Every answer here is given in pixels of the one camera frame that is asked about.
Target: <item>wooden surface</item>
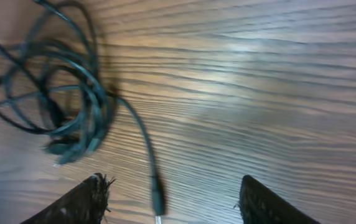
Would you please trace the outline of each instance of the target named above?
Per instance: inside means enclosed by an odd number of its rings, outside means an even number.
[[[42,10],[0,3],[5,41]],[[322,223],[356,223],[356,0],[83,3],[102,33],[104,82],[152,136],[164,223],[241,223],[245,174]],[[124,109],[78,163],[52,167],[45,142],[0,121],[0,223],[23,221],[94,172],[117,178],[109,223],[154,223],[146,151]]]

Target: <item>wire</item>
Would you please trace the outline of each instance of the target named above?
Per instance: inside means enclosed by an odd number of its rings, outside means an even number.
[[[64,1],[52,4],[46,0],[34,0],[47,10],[37,19],[28,35],[20,45],[3,47],[0,45],[0,55],[12,63],[7,72],[0,76],[0,85],[3,86],[6,100],[0,101],[0,106],[10,106],[15,115],[24,123],[19,124],[8,118],[0,111],[0,118],[10,125],[32,134],[49,135],[53,141],[48,145],[48,152],[61,155],[58,165],[75,162],[82,158],[86,152],[96,151],[106,137],[112,123],[115,107],[112,107],[109,98],[125,106],[133,115],[144,137],[151,167],[151,185],[154,211],[156,215],[164,214],[164,191],[160,177],[157,173],[156,159],[146,127],[133,107],[118,95],[107,92],[98,79],[98,50],[94,27],[89,14],[82,4],[76,1]],[[90,41],[87,36],[68,16],[60,12],[62,8],[75,7],[84,15],[90,30]],[[76,33],[85,48],[86,55],[74,52],[67,44],[56,39],[34,40],[45,22],[51,16],[58,16],[65,21]],[[27,68],[26,62],[32,57],[46,58],[36,78]],[[51,65],[58,60],[60,65]],[[12,96],[12,80],[22,72],[38,89],[33,93],[21,96]],[[65,85],[48,88],[52,77],[59,71],[65,71],[78,80],[78,85]],[[74,119],[68,119],[66,113],[50,97],[51,92],[80,90],[81,110]],[[34,124],[18,107],[17,102],[36,98],[44,128]]]

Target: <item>wood grain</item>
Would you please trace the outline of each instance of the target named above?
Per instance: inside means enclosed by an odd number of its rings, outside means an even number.
[[[241,223],[233,207],[245,174],[321,223],[356,223],[356,0],[82,2],[101,34],[104,83],[149,128],[165,223]],[[6,42],[41,11],[1,5]],[[19,223],[94,172],[117,178],[109,223],[154,223],[146,151],[123,108],[78,163],[52,167],[37,150],[46,141],[0,121],[0,223]]]

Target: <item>black cable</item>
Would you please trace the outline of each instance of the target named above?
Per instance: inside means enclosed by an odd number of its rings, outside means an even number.
[[[76,1],[64,1],[57,4],[52,4],[46,0],[34,1],[44,6],[47,10],[34,23],[23,43],[11,47],[0,45],[0,55],[12,63],[8,71],[0,76],[0,85],[4,87],[7,98],[0,101],[0,106],[10,106],[15,115],[25,125],[11,120],[2,112],[0,112],[0,118],[28,133],[49,135],[53,141],[45,150],[61,155],[57,164],[62,165],[68,162],[75,162],[83,157],[86,152],[94,152],[99,148],[113,120],[115,108],[112,108],[109,102],[109,97],[112,97],[116,102],[128,109],[141,129],[149,155],[154,211],[156,215],[163,215],[164,192],[157,173],[156,159],[150,137],[141,118],[129,103],[118,95],[107,92],[101,86],[98,79],[96,36],[86,9]],[[84,15],[90,30],[90,41],[87,40],[87,36],[76,23],[60,12],[65,7],[75,7]],[[85,48],[86,55],[74,52],[67,44],[59,40],[34,40],[47,19],[54,15],[64,20],[76,33]],[[17,56],[11,55],[10,52],[17,53]],[[45,57],[46,60],[42,65],[39,78],[36,78],[26,69],[25,64],[28,59],[38,56]],[[55,60],[63,63],[60,65],[51,64],[51,61]],[[12,79],[17,75],[18,71],[22,72],[35,85],[38,91],[21,96],[12,96]],[[65,71],[71,74],[78,80],[79,84],[48,88],[49,81],[58,71]],[[49,96],[51,92],[67,90],[80,90],[81,94],[81,110],[74,119],[68,119],[66,112]],[[16,104],[18,101],[29,98],[37,98],[44,128],[34,124]],[[52,122],[52,125],[47,124],[48,120]],[[75,133],[80,133],[80,137],[75,137]]]

